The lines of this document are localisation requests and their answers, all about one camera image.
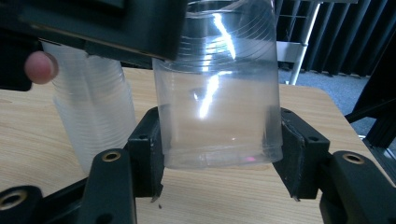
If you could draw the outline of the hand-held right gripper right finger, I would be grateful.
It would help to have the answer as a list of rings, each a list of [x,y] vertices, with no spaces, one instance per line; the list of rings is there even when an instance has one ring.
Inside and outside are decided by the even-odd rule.
[[[281,108],[283,159],[273,163],[290,197],[315,199],[317,169],[326,161],[330,141],[297,114]]]

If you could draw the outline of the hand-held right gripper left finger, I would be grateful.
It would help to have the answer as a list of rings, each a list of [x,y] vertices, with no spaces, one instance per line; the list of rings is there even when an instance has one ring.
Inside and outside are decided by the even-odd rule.
[[[128,138],[125,149],[132,164],[133,190],[136,198],[156,201],[163,191],[164,156],[157,107],[152,107]]]

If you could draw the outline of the stack of clear plastic cups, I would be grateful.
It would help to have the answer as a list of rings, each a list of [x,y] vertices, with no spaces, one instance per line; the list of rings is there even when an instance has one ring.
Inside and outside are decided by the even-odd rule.
[[[58,63],[53,102],[84,173],[93,158],[122,148],[136,127],[132,89],[120,62],[48,42]]]

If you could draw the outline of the clear disposable cup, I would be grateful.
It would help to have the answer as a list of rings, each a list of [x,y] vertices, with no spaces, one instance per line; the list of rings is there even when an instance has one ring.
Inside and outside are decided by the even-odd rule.
[[[189,0],[176,59],[153,69],[166,167],[281,160],[274,0]]]

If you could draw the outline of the black tripod stand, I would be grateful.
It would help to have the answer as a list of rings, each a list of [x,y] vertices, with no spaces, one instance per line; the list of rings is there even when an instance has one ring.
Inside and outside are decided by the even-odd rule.
[[[363,137],[363,143],[396,186],[396,152],[389,149],[396,140],[396,31],[385,46],[352,112],[346,115],[349,123],[365,118],[375,122]]]

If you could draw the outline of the dark curtain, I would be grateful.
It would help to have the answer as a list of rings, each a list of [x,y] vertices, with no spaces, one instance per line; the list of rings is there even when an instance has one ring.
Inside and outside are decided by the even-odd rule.
[[[318,0],[300,70],[370,76],[396,34],[396,0]]]

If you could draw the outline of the white metal stand frame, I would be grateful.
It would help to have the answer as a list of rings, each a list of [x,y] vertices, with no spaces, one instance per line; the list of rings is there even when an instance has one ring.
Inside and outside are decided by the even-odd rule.
[[[277,58],[282,63],[291,63],[292,69],[290,78],[286,81],[288,85],[295,85],[300,75],[304,56],[307,52],[309,40],[312,35],[314,25],[320,6],[324,3],[331,4],[357,4],[359,0],[290,0],[293,1],[293,10],[290,14],[282,14],[282,7],[288,0],[276,0],[276,23],[277,27],[282,27],[279,23],[281,18],[290,19],[290,35],[298,19],[303,20],[299,37],[296,41],[277,41]]]

